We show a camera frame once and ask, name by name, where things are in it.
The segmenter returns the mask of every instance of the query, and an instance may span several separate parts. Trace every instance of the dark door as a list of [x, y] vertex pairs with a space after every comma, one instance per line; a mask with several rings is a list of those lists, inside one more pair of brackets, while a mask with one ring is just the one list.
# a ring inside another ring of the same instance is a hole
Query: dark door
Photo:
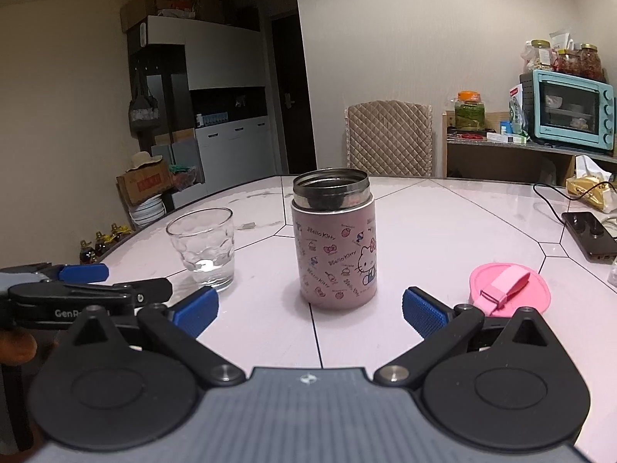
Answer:
[[274, 19], [272, 40], [289, 173], [302, 174], [315, 170], [317, 161], [299, 15]]

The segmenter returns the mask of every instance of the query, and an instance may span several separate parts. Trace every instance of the hand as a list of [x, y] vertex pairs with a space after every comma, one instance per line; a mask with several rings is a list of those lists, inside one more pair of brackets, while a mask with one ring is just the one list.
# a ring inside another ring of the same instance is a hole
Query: hand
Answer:
[[0, 330], [0, 363], [21, 365], [35, 355], [36, 341], [26, 329], [15, 327], [10, 331]]

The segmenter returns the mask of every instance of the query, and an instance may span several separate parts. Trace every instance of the hanging bag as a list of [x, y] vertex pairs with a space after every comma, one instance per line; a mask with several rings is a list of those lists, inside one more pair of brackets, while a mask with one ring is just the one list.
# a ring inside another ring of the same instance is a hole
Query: hanging bag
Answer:
[[143, 82], [139, 71], [135, 72], [133, 82], [133, 100], [128, 106], [128, 122], [134, 132], [153, 129], [160, 126], [158, 114], [158, 101], [150, 95], [147, 88], [143, 88]]

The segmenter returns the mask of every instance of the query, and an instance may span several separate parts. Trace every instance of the stack of plates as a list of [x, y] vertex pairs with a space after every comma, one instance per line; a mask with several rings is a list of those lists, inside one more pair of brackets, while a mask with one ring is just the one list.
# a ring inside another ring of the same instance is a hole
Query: stack of plates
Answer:
[[146, 200], [143, 204], [130, 209], [129, 214], [135, 225], [143, 228], [163, 217], [166, 211], [160, 195], [156, 195]]

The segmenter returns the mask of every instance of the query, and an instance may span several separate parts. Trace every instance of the glass cup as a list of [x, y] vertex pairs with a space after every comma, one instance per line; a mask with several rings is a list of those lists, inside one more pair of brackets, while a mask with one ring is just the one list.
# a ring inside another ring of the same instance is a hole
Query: glass cup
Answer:
[[233, 281], [233, 212], [206, 208], [174, 219], [166, 231], [195, 282], [225, 289]]

